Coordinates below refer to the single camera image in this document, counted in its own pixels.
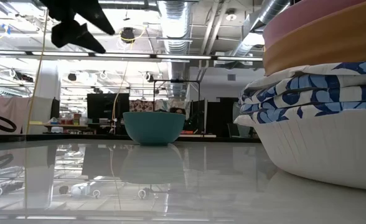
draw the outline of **black monitor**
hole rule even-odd
[[[112,118],[116,93],[88,94],[88,118]],[[124,112],[129,112],[129,93],[120,93],[115,104],[115,116],[122,118]]]

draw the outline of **stacked items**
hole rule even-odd
[[[279,26],[289,14],[304,23]],[[279,168],[366,189],[366,1],[302,0],[265,34],[265,77],[245,87],[235,122]]]

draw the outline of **ceiling duct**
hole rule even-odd
[[[243,40],[231,52],[230,56],[244,57],[254,45],[262,44],[256,41],[256,39],[261,37],[261,34],[255,33],[255,30],[260,29],[269,23],[275,16],[285,10],[288,6],[289,0],[264,0],[261,9],[251,13],[245,19],[242,28]]]
[[[188,53],[191,3],[183,1],[159,1],[158,8],[161,13],[162,35],[172,39],[164,41],[167,54],[183,55]],[[186,64],[182,62],[168,62],[170,79],[187,79],[185,76]],[[181,91],[182,85],[171,85],[175,97],[185,95]]]

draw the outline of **white basket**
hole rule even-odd
[[[366,110],[256,124],[255,129],[279,168],[366,189]]]

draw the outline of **pink cushion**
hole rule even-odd
[[[286,34],[316,19],[340,11],[366,0],[302,0],[278,14],[268,23],[263,32],[268,48]]]

